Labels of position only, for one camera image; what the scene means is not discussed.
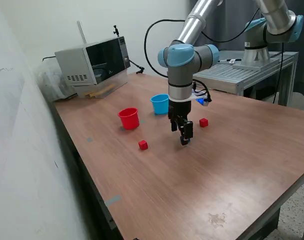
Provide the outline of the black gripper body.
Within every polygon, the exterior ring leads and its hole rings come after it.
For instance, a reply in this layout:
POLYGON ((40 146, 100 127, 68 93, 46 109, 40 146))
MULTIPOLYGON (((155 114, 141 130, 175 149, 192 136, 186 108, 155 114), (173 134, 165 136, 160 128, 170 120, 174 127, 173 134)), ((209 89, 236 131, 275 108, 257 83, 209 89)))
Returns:
POLYGON ((175 102, 169 100, 168 118, 173 121, 185 121, 191 112, 191 101, 175 102))

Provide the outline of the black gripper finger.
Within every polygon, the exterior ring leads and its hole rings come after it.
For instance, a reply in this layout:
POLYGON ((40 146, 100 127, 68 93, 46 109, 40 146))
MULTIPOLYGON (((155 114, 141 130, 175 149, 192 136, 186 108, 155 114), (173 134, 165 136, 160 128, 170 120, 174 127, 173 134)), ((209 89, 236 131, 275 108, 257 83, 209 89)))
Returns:
POLYGON ((193 122, 184 118, 180 119, 178 121, 178 129, 181 133, 180 142, 185 146, 190 142, 190 139, 193 138, 193 122))
POLYGON ((171 123, 171 131, 175 132, 178 129, 178 123, 177 123, 177 115, 171 114, 170 115, 170 123, 171 123))

